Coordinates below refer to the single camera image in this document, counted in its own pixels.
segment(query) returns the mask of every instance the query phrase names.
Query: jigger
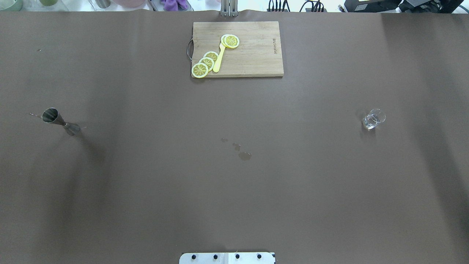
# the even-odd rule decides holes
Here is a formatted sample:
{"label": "jigger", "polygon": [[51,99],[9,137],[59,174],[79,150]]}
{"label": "jigger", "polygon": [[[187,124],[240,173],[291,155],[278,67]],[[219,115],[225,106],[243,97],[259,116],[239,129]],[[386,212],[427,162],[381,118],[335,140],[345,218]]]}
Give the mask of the jigger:
{"label": "jigger", "polygon": [[42,121],[48,124],[61,125],[70,136],[76,135],[81,130],[80,126],[77,124],[65,122],[62,116],[59,114],[59,112],[55,108],[49,108],[46,111],[44,111],[41,118],[42,118]]}

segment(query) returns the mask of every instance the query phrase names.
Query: metal stand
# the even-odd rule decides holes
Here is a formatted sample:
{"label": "metal stand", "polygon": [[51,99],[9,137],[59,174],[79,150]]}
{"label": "metal stand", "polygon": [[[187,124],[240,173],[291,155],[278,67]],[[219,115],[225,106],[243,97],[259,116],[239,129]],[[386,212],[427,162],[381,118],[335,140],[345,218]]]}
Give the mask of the metal stand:
{"label": "metal stand", "polygon": [[238,16],[238,0],[221,0],[221,16]]}

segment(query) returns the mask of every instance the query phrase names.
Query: glass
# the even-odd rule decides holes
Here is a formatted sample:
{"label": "glass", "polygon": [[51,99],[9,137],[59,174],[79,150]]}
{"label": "glass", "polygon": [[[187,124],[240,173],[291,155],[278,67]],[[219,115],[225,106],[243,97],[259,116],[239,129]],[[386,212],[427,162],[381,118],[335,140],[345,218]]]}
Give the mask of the glass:
{"label": "glass", "polygon": [[39,0],[39,2],[41,2],[41,4],[43,4],[45,7],[53,6],[57,4],[58,1],[59,0]]}
{"label": "glass", "polygon": [[110,1],[110,0],[95,0],[96,5],[98,6],[98,8],[96,8],[96,7],[94,6],[92,0],[88,0],[88,2],[90,3],[90,5],[91,5],[91,7],[93,8],[94,11],[97,11],[98,8],[100,8],[100,9],[108,8],[108,7],[111,5],[111,1]]}
{"label": "glass", "polygon": [[372,109],[363,118],[363,126],[370,130],[386,120],[386,114],[381,109]]}
{"label": "glass", "polygon": [[0,0],[0,11],[20,11],[23,0]]}

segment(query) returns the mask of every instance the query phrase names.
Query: liquid spill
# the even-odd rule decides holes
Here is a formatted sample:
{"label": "liquid spill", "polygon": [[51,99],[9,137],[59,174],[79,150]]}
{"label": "liquid spill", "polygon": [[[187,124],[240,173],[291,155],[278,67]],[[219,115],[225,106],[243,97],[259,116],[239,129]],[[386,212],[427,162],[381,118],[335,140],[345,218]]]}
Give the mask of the liquid spill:
{"label": "liquid spill", "polygon": [[250,160],[252,157],[252,153],[241,152],[240,154],[238,154],[238,157],[242,160]]}
{"label": "liquid spill", "polygon": [[41,118],[41,119],[42,119],[42,117],[41,117],[41,116],[35,115],[35,114],[33,114],[33,113],[30,113],[30,115],[32,115],[32,116],[35,116],[35,117],[38,117],[38,118]]}
{"label": "liquid spill", "polygon": [[235,149],[236,151],[240,151],[240,150],[241,150],[241,144],[233,143],[233,146],[234,146],[234,149]]}

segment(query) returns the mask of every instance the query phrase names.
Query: cable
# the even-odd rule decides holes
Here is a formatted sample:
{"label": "cable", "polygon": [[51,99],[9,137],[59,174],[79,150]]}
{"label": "cable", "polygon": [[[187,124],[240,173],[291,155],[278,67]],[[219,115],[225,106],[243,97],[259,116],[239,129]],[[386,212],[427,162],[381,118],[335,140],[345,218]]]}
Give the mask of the cable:
{"label": "cable", "polygon": [[324,12],[324,4],[320,2],[320,0],[318,1],[311,1],[311,0],[308,0],[306,1],[300,8],[300,12],[303,10],[303,7],[304,5],[306,5],[306,3],[311,3],[311,12]]}
{"label": "cable", "polygon": [[463,7],[462,5],[459,5],[459,7],[461,7],[462,9],[464,9],[464,11],[469,13],[469,10],[467,8]]}
{"label": "cable", "polygon": [[313,7],[314,7],[314,2],[313,2],[313,1],[306,1],[306,2],[303,3],[303,5],[301,6],[300,12],[303,10],[303,7],[304,7],[304,5],[306,5],[306,3],[311,3],[311,10],[313,9]]}
{"label": "cable", "polygon": [[287,1],[287,0],[283,1],[282,12],[285,12],[285,4],[287,5],[288,11],[290,12],[290,6],[288,5],[288,1]]}

